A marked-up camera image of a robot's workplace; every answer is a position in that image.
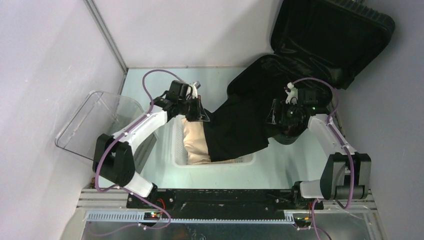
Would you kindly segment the clear acrylic bin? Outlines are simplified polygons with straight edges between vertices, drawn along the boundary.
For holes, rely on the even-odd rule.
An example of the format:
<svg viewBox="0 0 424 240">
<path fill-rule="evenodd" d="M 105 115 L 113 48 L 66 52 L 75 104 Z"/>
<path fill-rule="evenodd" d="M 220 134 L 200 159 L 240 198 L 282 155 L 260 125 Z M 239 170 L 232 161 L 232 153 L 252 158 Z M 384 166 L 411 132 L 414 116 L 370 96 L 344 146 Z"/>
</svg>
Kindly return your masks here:
<svg viewBox="0 0 424 240">
<path fill-rule="evenodd" d="M 132 124 L 145 110 L 135 100 L 93 90 L 55 138 L 56 147 L 81 157 L 92 168 L 97 138 L 109 136 Z"/>
</svg>

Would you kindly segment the black ribbed hard-shell suitcase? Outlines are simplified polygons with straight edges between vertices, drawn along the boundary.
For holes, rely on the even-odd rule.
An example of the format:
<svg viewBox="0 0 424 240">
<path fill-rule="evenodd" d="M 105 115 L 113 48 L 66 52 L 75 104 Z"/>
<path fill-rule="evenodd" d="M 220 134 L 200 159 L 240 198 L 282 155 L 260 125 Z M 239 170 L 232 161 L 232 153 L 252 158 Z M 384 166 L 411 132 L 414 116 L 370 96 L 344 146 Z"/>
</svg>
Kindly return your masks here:
<svg viewBox="0 0 424 240">
<path fill-rule="evenodd" d="M 285 0 L 271 34 L 273 52 L 232 80 L 227 96 L 285 100 L 292 83 L 316 91 L 318 108 L 327 110 L 332 89 L 347 89 L 386 48 L 395 27 L 389 15 L 352 0 Z M 274 137 L 288 145 L 305 130 Z"/>
</svg>

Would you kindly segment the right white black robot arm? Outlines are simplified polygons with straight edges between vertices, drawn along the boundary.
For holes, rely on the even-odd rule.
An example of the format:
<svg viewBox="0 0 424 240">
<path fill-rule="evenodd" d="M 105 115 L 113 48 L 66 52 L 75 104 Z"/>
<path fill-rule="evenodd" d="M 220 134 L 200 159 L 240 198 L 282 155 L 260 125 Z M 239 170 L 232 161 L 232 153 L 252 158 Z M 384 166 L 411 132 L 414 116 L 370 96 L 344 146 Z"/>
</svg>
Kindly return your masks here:
<svg viewBox="0 0 424 240">
<path fill-rule="evenodd" d="M 291 194 L 291 204 L 304 209 L 312 198 L 320 200 L 362 200 L 368 196 L 371 158 L 359 153 L 337 129 L 333 117 L 319 108 L 317 92 L 311 88 L 288 90 L 285 100 L 275 98 L 266 123 L 284 130 L 308 129 L 327 158 L 319 179 L 300 181 Z"/>
</svg>

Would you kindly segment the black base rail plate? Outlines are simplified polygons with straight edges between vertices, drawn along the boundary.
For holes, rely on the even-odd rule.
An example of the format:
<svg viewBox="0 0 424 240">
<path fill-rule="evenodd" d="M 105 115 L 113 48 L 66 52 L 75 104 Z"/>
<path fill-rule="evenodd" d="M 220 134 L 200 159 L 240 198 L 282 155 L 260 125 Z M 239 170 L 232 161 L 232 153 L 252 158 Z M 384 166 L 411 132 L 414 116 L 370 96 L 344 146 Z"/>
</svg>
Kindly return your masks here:
<svg viewBox="0 0 424 240">
<path fill-rule="evenodd" d="M 312 208 L 313 199 L 291 189 L 155 189 L 143 202 L 128 196 L 128 209 L 148 209 L 150 203 L 166 210 L 172 220 L 283 220 L 285 211 Z"/>
</svg>

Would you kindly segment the black garment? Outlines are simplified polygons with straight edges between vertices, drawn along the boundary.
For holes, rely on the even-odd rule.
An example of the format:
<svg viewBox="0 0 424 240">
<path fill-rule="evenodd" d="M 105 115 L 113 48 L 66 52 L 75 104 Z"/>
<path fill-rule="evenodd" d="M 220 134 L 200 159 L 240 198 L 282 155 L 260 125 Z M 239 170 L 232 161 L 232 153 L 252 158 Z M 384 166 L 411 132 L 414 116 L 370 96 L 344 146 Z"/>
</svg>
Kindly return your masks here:
<svg viewBox="0 0 424 240">
<path fill-rule="evenodd" d="M 243 98 L 232 95 L 203 124 L 208 154 L 212 162 L 236 159 L 263 150 L 269 138 L 283 132 L 266 123 L 273 97 Z"/>
</svg>

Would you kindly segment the beige cloth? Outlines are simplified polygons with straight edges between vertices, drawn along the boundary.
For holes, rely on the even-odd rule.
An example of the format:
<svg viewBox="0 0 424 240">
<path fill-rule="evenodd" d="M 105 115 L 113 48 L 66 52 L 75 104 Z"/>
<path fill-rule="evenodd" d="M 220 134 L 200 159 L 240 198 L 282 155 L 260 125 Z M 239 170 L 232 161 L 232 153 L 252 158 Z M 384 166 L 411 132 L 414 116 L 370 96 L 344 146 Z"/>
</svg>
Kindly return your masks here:
<svg viewBox="0 0 424 240">
<path fill-rule="evenodd" d="M 211 158 L 206 142 L 204 124 L 201 121 L 181 120 L 183 126 L 183 144 L 187 151 L 187 164 L 211 164 Z"/>
</svg>

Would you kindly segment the aluminium frame rail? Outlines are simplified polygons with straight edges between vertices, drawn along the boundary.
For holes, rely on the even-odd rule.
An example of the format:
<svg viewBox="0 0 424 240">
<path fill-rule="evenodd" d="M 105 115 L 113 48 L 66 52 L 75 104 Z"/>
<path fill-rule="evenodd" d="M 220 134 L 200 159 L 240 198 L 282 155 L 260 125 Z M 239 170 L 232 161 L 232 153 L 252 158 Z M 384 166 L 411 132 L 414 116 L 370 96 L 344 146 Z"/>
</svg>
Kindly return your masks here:
<svg viewBox="0 0 424 240">
<path fill-rule="evenodd" d="M 375 213 L 373 196 L 353 200 L 345 210 L 335 201 L 323 200 L 312 207 L 312 200 L 289 196 L 280 189 L 159 189 L 153 197 L 159 209 L 144 203 L 122 189 L 99 193 L 83 189 L 77 209 L 87 211 L 89 221 L 134 223 L 287 223 L 294 215 Z"/>
</svg>

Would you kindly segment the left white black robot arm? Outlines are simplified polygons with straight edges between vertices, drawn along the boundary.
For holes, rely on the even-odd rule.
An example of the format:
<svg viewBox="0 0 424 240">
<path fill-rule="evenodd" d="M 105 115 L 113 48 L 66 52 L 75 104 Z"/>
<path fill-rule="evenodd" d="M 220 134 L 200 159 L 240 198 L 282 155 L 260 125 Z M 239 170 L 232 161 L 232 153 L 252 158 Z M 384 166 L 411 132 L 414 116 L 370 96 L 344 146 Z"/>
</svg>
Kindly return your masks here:
<svg viewBox="0 0 424 240">
<path fill-rule="evenodd" d="M 145 208 L 156 206 L 158 194 L 154 191 L 157 186 L 137 173 L 136 151 L 158 128 L 176 116 L 185 116 L 190 122 L 210 120 L 198 94 L 200 86 L 198 81 L 185 83 L 174 80 L 168 90 L 150 100 L 146 113 L 111 135 L 101 134 L 96 140 L 92 165 L 95 184 L 98 185 L 102 177 L 114 188 L 124 188 L 139 195 L 138 201 Z"/>
</svg>

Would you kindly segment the white perforated plastic basket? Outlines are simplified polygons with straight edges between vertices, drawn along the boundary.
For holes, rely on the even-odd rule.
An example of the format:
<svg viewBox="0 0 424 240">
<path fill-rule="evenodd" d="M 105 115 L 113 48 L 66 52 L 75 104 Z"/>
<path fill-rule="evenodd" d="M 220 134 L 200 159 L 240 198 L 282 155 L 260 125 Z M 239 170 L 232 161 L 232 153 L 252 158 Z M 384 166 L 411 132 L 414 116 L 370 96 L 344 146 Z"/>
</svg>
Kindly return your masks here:
<svg viewBox="0 0 424 240">
<path fill-rule="evenodd" d="M 252 165 L 256 161 L 256 156 L 252 154 L 244 155 L 234 159 L 231 162 L 219 161 L 216 163 L 188 164 L 188 152 L 184 147 L 184 127 L 182 123 L 183 116 L 178 115 L 169 123 L 172 123 L 171 139 L 170 139 L 170 158 L 171 162 L 177 168 L 194 169 L 194 168 L 212 168 L 212 167 L 241 167 Z"/>
</svg>

